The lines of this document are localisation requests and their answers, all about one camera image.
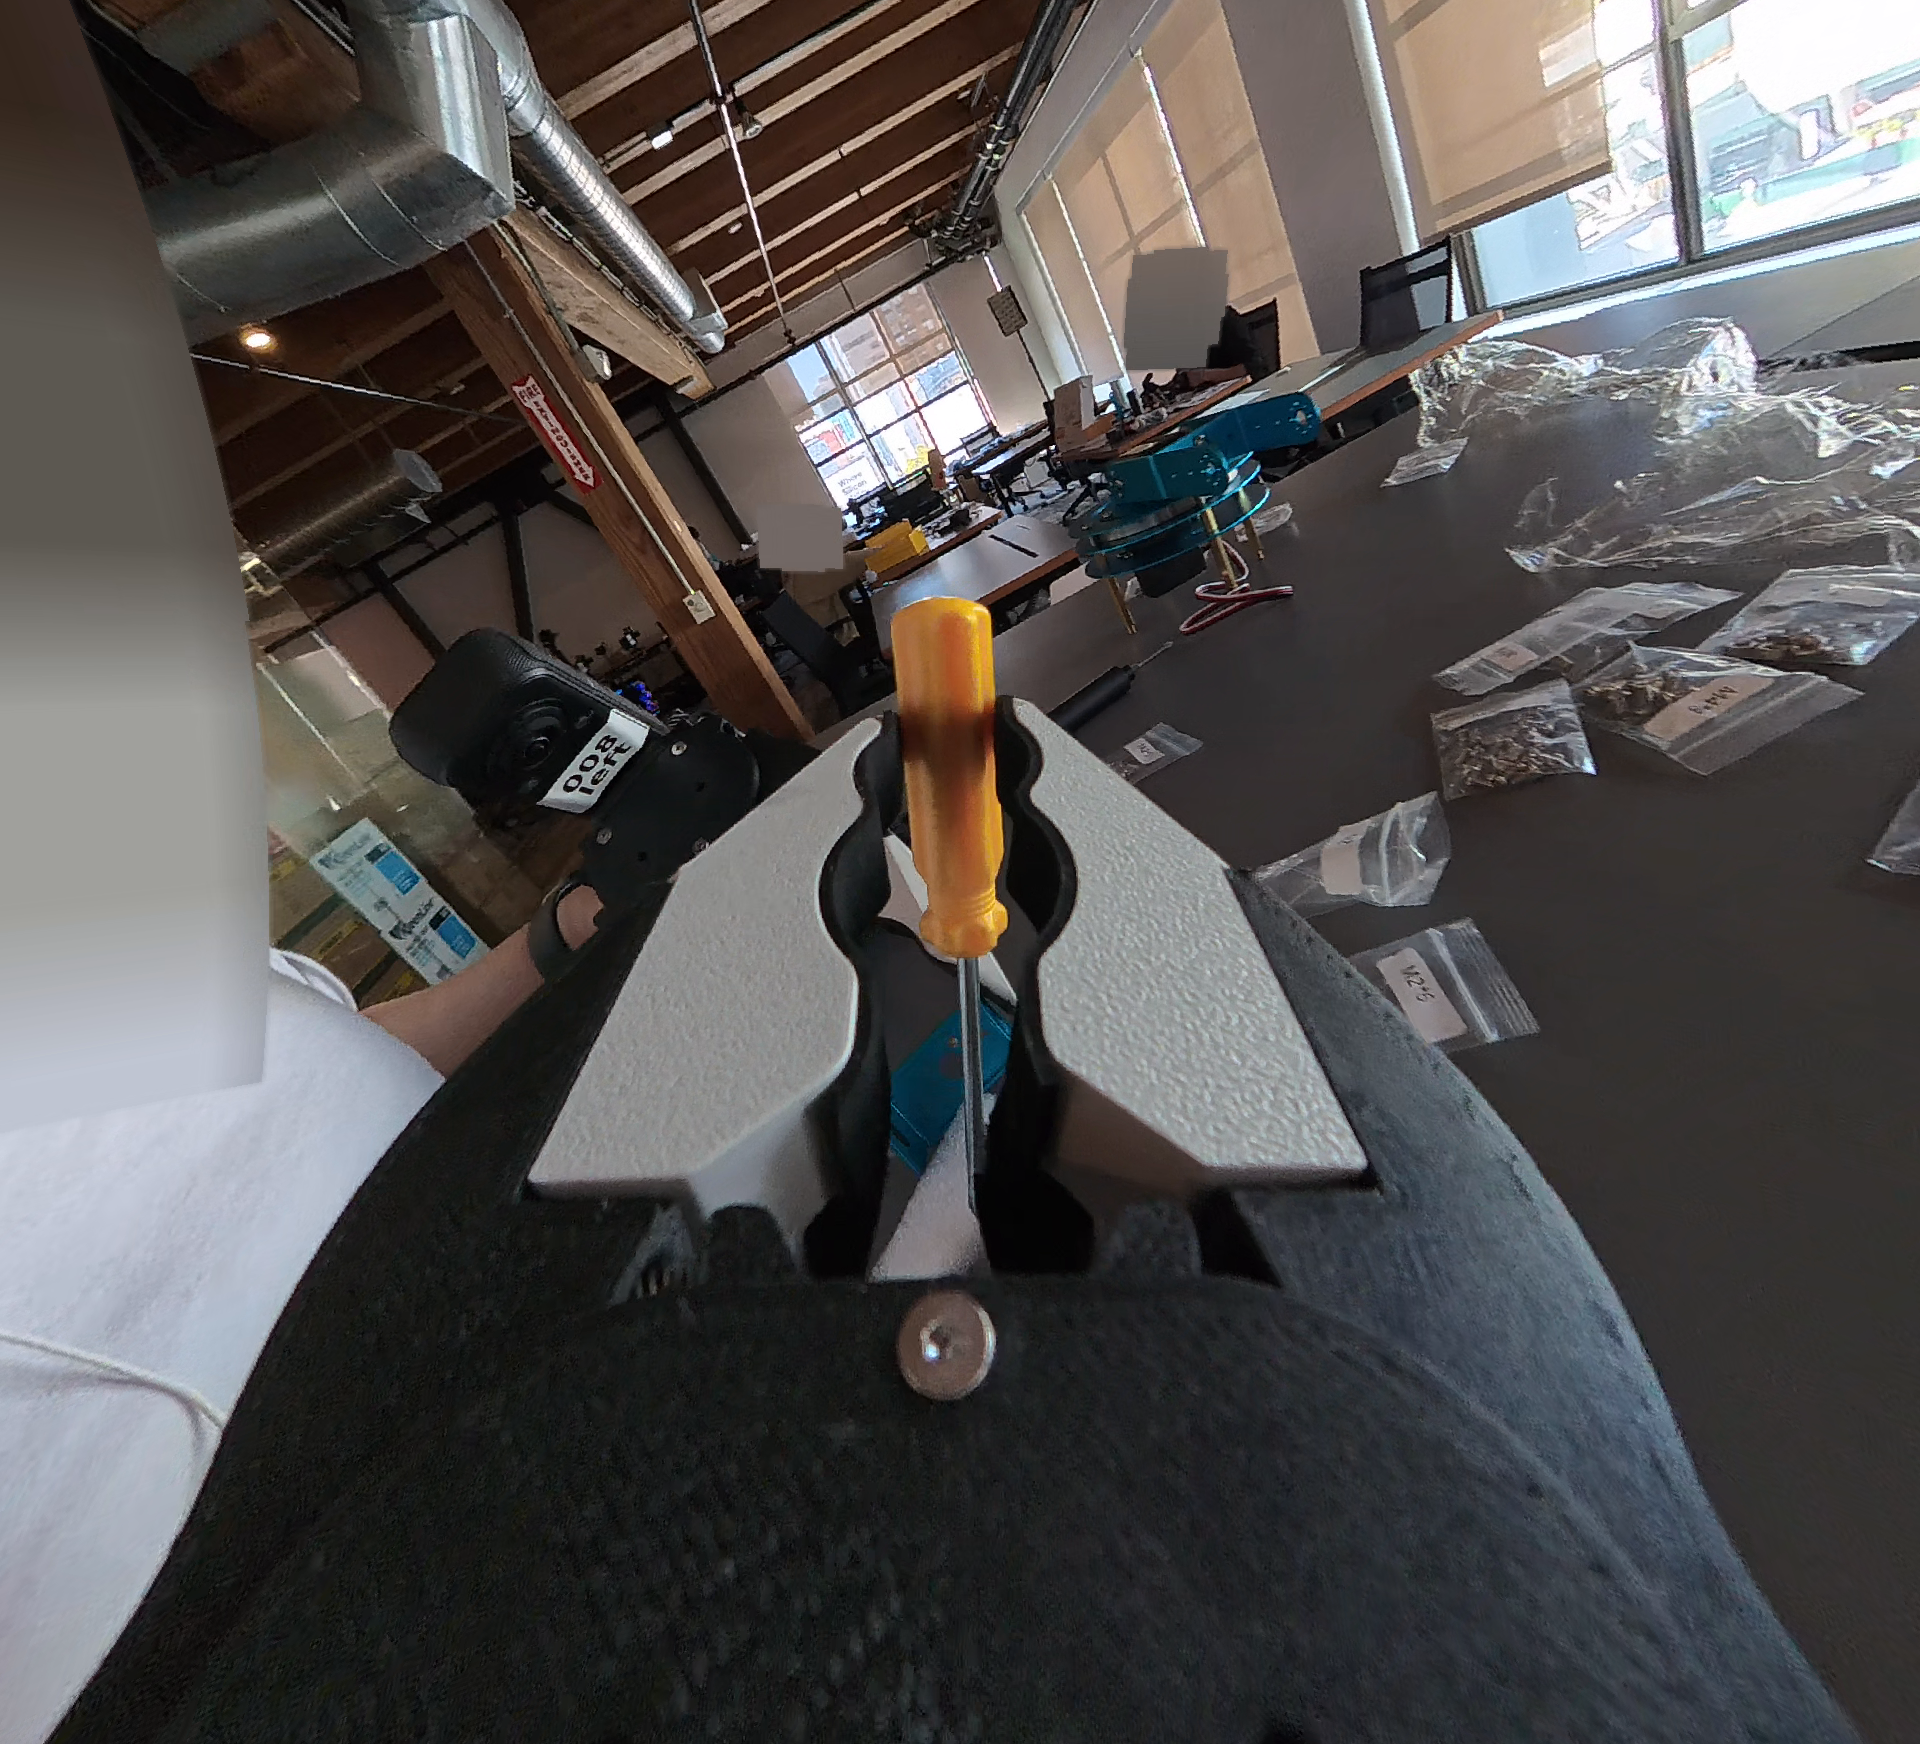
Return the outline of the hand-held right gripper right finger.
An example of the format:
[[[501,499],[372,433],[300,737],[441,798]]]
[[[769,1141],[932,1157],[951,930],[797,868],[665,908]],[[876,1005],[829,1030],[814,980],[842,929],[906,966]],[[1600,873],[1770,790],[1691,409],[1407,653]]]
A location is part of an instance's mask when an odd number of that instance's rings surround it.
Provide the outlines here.
[[[996,756],[1034,950],[987,1132],[988,1264],[1083,1270],[1132,1203],[1359,1184],[1359,1136],[1225,861],[1024,699],[999,702]]]

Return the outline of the person's left hand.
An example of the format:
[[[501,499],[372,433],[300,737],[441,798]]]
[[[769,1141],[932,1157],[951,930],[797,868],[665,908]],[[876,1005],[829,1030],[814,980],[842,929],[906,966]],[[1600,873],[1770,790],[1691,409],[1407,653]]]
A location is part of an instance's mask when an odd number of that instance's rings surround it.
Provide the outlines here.
[[[541,991],[525,927],[443,983],[376,1004],[361,1020],[447,1079]]]

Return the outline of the blue toy robot arm base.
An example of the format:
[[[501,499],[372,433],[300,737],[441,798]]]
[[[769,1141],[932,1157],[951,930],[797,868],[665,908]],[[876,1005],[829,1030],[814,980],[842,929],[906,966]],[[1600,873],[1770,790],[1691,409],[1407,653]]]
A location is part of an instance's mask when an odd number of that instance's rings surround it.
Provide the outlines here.
[[[1125,627],[1134,627],[1130,587],[1143,599],[1193,587],[1183,640],[1292,598],[1288,586],[1258,586],[1245,557],[1264,557],[1258,519],[1274,491],[1264,459],[1310,449],[1322,427],[1306,395],[1238,395],[1176,435],[1093,466],[1064,526],[1081,572],[1108,589]]]

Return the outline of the crumpled clear plastic bag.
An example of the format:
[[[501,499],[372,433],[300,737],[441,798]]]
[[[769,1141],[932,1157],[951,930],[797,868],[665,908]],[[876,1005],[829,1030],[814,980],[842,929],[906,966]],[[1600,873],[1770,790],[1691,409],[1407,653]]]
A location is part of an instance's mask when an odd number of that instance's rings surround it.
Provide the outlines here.
[[[1732,320],[1564,356],[1474,339],[1414,375],[1420,445],[1510,466],[1504,553],[1534,575],[1917,560],[1915,389],[1764,365]]]

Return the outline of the blue white cardboard box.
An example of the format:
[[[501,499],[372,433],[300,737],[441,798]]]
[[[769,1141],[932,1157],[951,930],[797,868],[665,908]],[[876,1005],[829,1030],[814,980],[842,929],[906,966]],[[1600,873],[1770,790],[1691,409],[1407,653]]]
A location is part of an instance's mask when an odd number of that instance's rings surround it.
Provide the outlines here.
[[[443,985],[488,954],[488,945],[430,888],[376,901],[379,929],[395,954],[430,986]]]

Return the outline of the black desk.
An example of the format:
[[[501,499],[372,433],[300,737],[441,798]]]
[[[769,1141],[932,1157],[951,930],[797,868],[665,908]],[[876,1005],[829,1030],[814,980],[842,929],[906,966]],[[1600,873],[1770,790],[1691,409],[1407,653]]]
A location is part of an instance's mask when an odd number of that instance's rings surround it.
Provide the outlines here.
[[[1646,462],[1596,403],[1386,489],[1397,419],[1282,501],[1256,606],[1181,648],[1181,606],[1058,599],[1002,645],[1044,705],[1144,672],[1087,732],[1201,749],[1144,794],[1261,868],[1439,785],[1432,676],[1596,581],[1504,551],[1525,497],[1595,503]],[[1470,918],[1538,1034],[1463,1072],[1618,1289],[1693,1464],[1783,1624],[1868,1741],[1915,1741],[1915,881],[1868,862],[1915,782],[1915,633],[1857,699],[1715,776],[1596,732],[1595,773],[1468,798],[1425,911],[1347,908],[1341,953]]]

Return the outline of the group of small zip bags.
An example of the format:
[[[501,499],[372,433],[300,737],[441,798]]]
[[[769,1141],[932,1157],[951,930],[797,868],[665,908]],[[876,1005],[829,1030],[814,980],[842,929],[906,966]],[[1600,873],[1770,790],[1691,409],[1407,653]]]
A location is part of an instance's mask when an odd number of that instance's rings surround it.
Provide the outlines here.
[[[1430,1040],[1474,920],[1555,1046],[1741,1094],[1892,1069],[1915,1091],[1915,879],[1875,858],[1915,782],[1915,593],[1841,560],[1795,608],[1767,567],[1531,575],[1522,459],[1473,445],[1386,485],[1346,450],[1282,487],[1290,596],[1140,660],[1088,740],[1122,776],[1247,801],[1253,867],[1367,925]]]

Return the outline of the black office chair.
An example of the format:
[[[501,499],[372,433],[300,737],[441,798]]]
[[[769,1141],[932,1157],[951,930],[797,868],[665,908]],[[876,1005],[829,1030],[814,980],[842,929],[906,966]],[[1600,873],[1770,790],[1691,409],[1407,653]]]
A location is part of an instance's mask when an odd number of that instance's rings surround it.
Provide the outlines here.
[[[1453,322],[1453,237],[1359,271],[1359,346],[1379,352]]]

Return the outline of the wood-edged table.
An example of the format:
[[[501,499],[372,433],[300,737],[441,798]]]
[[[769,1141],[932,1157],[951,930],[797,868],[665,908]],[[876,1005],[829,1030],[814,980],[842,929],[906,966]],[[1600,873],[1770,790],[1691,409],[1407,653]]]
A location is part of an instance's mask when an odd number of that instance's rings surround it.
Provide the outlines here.
[[[1261,382],[1261,393],[1306,395],[1324,421],[1336,423],[1359,407],[1401,390],[1405,382],[1440,356],[1482,337],[1503,324],[1501,308],[1443,324],[1410,339],[1367,350],[1355,346],[1339,354],[1313,354],[1285,365]]]

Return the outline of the person's white shirt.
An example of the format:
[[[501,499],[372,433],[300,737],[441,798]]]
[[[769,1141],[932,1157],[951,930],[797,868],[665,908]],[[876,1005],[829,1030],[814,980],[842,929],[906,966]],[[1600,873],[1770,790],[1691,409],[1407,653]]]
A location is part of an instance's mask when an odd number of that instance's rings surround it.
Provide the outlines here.
[[[104,1663],[293,1289],[441,1084],[280,953],[264,1062],[5,1136],[5,1741],[49,1739]]]

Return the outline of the blue metal bracket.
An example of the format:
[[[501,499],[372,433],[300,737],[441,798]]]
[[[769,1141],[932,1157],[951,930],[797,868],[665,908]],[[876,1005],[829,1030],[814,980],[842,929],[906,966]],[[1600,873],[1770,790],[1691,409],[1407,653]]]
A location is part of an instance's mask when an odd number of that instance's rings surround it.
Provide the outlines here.
[[[987,1107],[995,1106],[1004,1086],[1014,1020],[1014,1010],[999,996],[982,999],[980,1077]],[[916,1178],[930,1168],[962,1106],[962,1063],[962,1028],[959,1014],[949,1011],[892,1075],[892,1153]]]

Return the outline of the black cylindrical tool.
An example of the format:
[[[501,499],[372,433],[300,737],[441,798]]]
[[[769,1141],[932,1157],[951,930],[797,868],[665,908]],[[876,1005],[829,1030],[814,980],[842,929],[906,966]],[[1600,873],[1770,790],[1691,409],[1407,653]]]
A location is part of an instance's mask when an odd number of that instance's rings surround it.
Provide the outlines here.
[[[1088,723],[1110,711],[1128,691],[1134,690],[1138,676],[1160,655],[1172,649],[1166,642],[1148,651],[1138,662],[1117,664],[1081,686],[1074,694],[1055,705],[1046,716],[1069,734],[1079,734]]]

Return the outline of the wooden pillar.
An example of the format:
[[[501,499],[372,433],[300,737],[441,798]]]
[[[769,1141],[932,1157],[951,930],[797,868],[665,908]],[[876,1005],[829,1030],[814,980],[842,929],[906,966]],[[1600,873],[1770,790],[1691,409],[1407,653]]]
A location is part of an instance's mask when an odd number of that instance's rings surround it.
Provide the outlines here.
[[[809,741],[812,725],[793,694],[502,232],[480,232],[431,257],[424,271],[501,386],[509,393],[509,382],[537,376],[588,450],[598,491],[585,493],[560,474],[712,708],[740,728]]]

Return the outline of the yellow-handled screwdriver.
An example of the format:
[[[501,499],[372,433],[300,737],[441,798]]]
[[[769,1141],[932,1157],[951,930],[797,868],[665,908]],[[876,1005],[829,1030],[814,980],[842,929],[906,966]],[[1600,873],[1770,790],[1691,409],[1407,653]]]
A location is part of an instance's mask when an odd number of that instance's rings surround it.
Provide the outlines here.
[[[973,1186],[987,1120],[980,965],[1006,929],[990,618],[964,599],[909,606],[893,625],[893,657],[906,828],[925,888],[920,937],[959,978],[959,1116]]]

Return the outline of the red white sign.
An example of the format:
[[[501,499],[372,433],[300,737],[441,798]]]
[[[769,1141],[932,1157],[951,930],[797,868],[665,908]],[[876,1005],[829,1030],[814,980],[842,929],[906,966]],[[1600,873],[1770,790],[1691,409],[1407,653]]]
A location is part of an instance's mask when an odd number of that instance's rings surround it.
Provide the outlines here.
[[[526,424],[565,477],[585,493],[598,491],[601,473],[588,456],[565,414],[553,407],[541,381],[533,375],[509,382],[509,393]]]

